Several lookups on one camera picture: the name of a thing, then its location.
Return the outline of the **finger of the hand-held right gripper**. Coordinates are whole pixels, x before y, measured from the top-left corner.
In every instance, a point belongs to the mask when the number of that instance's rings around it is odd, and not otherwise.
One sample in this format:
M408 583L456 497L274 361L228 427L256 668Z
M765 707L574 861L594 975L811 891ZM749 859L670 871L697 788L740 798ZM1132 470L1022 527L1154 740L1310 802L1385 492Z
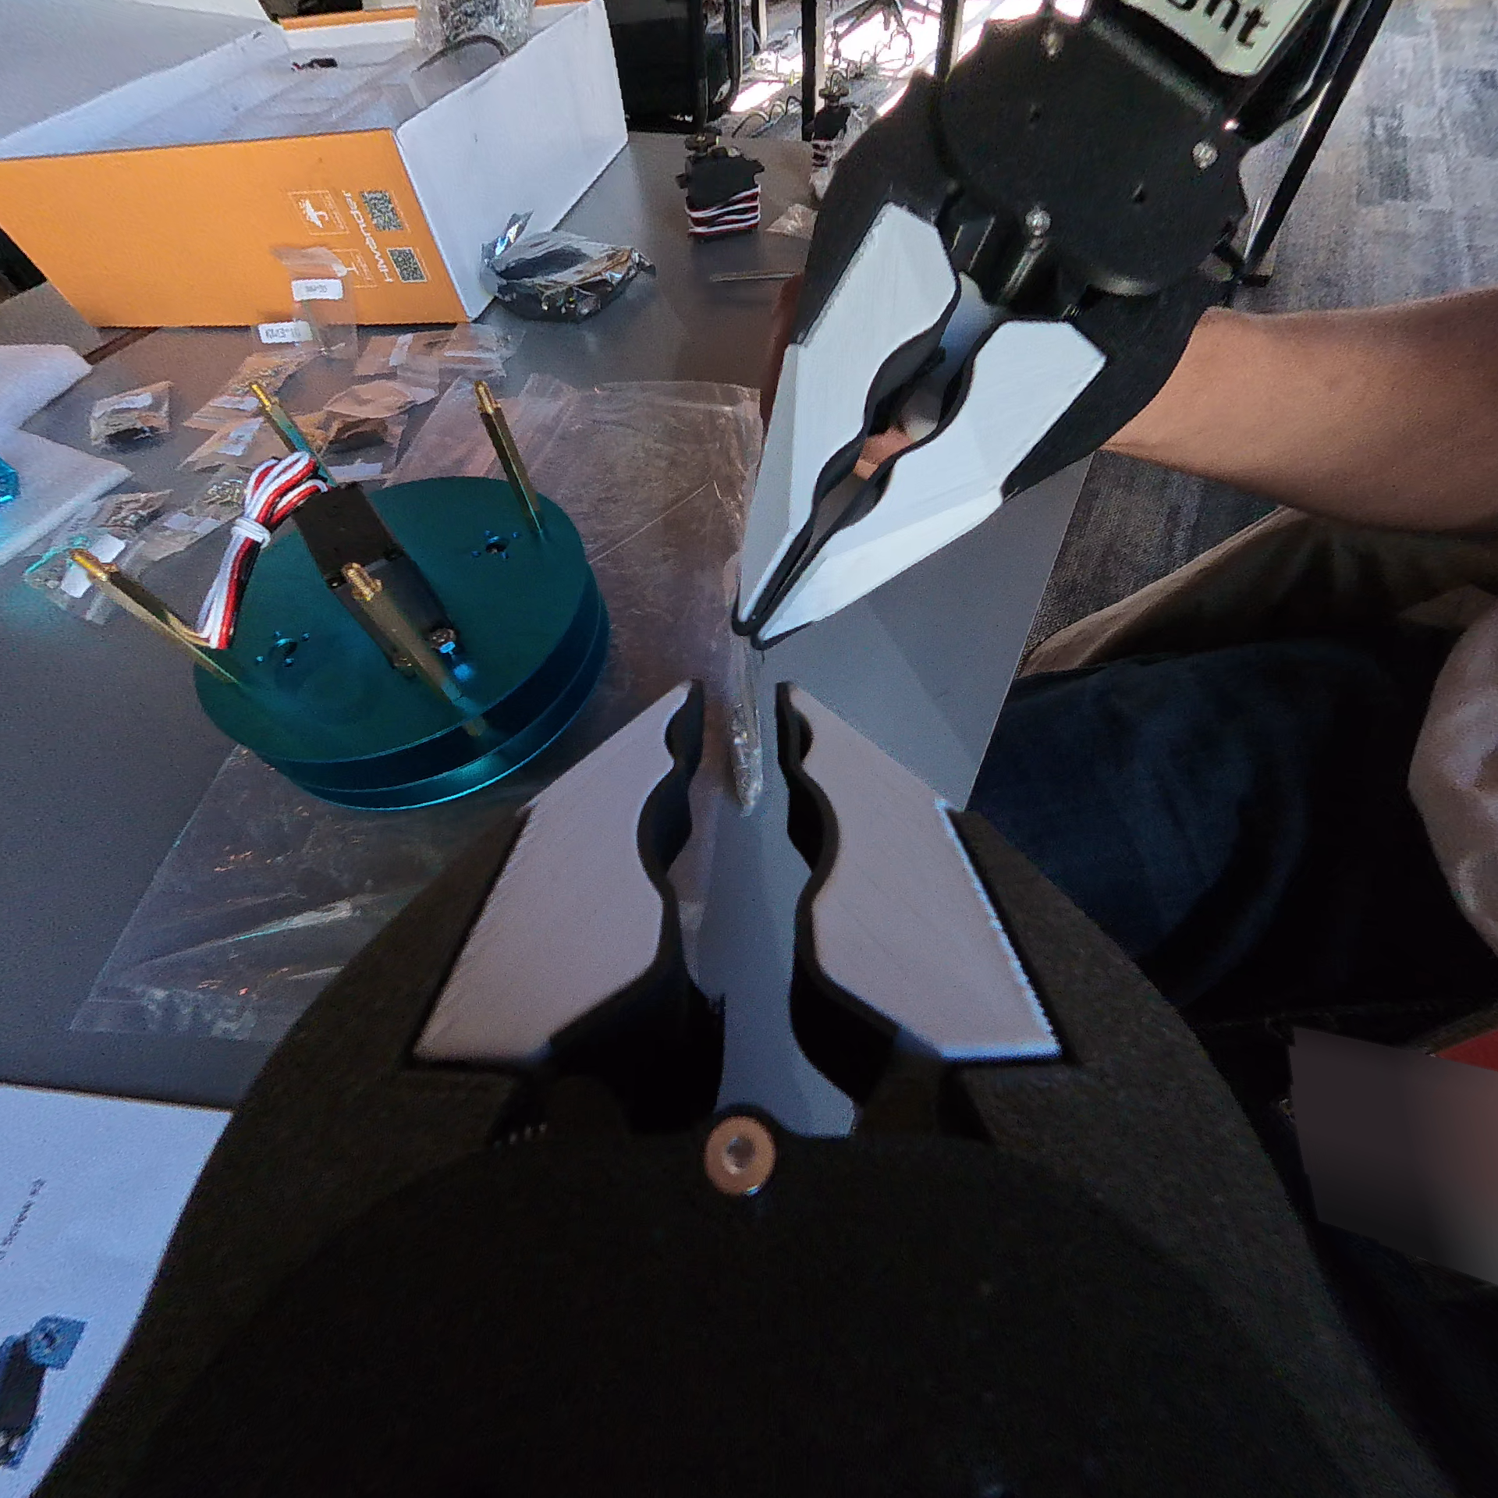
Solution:
M758 645L818 622L979 526L1002 486L1105 365L1064 322L1007 322L977 349L964 401L904 447L870 513L836 529L790 584Z
M736 627L772 633L777 595L809 545L818 493L857 460L874 379L898 353L916 361L957 297L936 226L884 205L811 326L786 347L740 554Z

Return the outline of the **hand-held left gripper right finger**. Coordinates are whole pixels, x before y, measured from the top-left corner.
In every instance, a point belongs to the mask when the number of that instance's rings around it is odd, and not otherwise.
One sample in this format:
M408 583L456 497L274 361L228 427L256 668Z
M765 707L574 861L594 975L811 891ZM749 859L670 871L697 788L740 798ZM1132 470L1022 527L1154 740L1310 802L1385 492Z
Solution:
M791 1025L815 1062L881 1062L886 1041L954 1062L1054 1059L1061 1043L948 804L791 682L777 690L797 907Z

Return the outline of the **clear packet of silver screws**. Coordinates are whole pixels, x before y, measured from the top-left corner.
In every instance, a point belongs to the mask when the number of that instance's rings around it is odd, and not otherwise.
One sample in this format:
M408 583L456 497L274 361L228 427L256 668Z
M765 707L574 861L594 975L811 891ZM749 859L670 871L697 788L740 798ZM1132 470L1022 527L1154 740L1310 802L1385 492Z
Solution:
M763 650L733 629L724 636L717 684L736 809L740 816L749 818L756 813L765 789L761 707L770 686Z

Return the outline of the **blue round base assembly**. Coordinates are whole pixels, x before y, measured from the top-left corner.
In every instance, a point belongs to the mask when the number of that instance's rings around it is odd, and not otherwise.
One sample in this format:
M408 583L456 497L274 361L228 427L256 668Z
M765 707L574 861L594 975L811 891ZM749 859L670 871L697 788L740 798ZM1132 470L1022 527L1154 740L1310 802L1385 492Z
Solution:
M538 495L490 388L504 479L438 476L369 497L305 435L246 484L196 624L94 549L71 567L196 663L215 727L301 789L363 809L470 793L544 748L594 690L606 604L572 520Z

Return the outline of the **instruction manual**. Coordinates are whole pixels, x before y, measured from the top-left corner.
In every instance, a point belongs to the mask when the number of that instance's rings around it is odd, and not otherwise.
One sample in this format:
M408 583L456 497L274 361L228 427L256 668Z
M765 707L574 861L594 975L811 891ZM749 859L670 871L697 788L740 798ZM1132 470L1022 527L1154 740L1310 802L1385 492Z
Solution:
M82 1423L228 1119L1 1087L1 1494L30 1494Z

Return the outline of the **person's right forearm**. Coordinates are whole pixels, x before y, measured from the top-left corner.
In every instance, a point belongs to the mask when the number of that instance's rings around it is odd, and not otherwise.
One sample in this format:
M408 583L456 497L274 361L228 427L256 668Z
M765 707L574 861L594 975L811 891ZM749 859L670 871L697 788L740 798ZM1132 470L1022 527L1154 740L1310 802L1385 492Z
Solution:
M1207 310L1105 449L1368 527L1491 534L1496 288Z

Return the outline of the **grey desk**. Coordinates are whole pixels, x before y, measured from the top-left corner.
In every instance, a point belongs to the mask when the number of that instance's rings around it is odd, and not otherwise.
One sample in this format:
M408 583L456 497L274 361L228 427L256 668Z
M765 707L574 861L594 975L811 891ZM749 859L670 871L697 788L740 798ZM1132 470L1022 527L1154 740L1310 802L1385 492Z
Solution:
M1036 1492L1079 1444L1043 1431L1079 1398L1036 1228L1091 1219L968 1085L1055 1059L804 1053L777 690L964 798L1057 495L750 634L767 782L747 820L688 807L695 966L679 936L542 1061L422 1061L526 809L406 904L242 1098L39 1494Z

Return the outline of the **black servo motor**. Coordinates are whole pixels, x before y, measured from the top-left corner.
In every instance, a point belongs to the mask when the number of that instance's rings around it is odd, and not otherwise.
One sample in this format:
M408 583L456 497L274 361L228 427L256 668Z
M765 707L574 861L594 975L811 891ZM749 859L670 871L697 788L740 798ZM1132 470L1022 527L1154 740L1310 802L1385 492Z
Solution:
M686 231L695 240L731 237L758 228L761 160L720 142L715 130L684 139L686 162L677 174L684 190Z
M833 172L850 144L875 121L870 105L856 105L841 85L822 89L822 106L811 117L811 197L820 203L829 188Z

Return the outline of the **large clear plastic bag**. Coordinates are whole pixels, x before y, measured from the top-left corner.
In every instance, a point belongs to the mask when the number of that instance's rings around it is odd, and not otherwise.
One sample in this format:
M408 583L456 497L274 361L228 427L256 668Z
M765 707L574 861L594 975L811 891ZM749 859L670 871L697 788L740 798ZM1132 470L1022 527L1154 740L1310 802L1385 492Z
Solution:
M310 798L232 750L164 857L71 1028L280 1039L331 975L497 814L683 679L724 693L726 595L761 445L758 395L711 381L501 399L536 486L574 520L611 638L583 713L483 791L419 811Z

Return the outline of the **person's dark trousers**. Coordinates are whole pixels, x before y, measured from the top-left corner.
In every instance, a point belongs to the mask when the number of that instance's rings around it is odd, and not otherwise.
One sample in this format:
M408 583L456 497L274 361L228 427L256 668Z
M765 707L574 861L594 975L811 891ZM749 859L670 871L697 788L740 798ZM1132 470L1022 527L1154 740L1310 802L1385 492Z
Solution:
M1030 675L968 804L1203 1039L1403 1041L1494 1000L1407 789L1450 645L1396 625Z

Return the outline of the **black antistatic bag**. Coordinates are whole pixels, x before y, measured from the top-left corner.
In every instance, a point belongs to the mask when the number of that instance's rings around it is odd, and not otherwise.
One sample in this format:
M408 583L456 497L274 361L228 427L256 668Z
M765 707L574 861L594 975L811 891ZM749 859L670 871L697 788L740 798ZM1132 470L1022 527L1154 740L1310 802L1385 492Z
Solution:
M479 263L501 306L542 322L590 319L638 274L656 270L636 247L611 246L563 229L506 229L481 246Z

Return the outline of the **bubble wrap bag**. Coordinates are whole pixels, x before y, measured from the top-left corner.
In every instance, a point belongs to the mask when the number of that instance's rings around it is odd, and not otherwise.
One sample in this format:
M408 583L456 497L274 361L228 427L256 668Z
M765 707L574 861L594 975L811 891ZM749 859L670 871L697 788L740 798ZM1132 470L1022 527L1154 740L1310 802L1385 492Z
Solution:
M415 40L431 53L487 37L506 53L531 37L533 1L415 1Z

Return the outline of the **pile of small screw bags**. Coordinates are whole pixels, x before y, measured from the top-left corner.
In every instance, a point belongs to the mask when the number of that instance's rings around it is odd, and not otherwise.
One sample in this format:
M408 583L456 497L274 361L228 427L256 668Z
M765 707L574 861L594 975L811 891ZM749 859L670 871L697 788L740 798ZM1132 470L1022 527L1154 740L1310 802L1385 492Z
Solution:
M103 559L130 547L149 559L171 554L228 517L253 460L276 456L278 440L249 379L258 376L276 394L298 370L317 361L356 361L367 374L330 397L315 413L296 417L312 449L340 474L351 454L367 445L399 443L385 436L406 422L406 410L437 394L442 377L462 372L453 340L442 331L372 338L358 349L351 315L353 253L280 251L301 306L276 335L260 331L255 351L232 379L196 413L178 406L169 379L119 388L91 401L92 456L119 461L132 472L114 490L67 517L19 556L60 547L75 531L101 531Z

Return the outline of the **white foam sheet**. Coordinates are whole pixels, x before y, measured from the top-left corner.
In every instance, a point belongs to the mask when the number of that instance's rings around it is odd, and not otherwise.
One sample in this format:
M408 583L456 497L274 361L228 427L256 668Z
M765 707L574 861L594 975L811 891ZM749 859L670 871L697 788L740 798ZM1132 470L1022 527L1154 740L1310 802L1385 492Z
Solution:
M1 563L132 479L119 461L21 429L3 429L1 460L16 477L14 495L1 502Z

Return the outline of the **orange cardboard box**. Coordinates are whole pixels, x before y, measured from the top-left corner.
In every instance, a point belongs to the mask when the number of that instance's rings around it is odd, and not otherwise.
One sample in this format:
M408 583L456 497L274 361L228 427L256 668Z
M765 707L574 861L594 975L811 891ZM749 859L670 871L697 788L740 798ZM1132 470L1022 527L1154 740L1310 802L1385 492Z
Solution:
M476 317L481 244L547 231L626 144L602 3L424 62L413 7L3 3L1 221L100 326L290 310L280 251L353 253L362 322Z

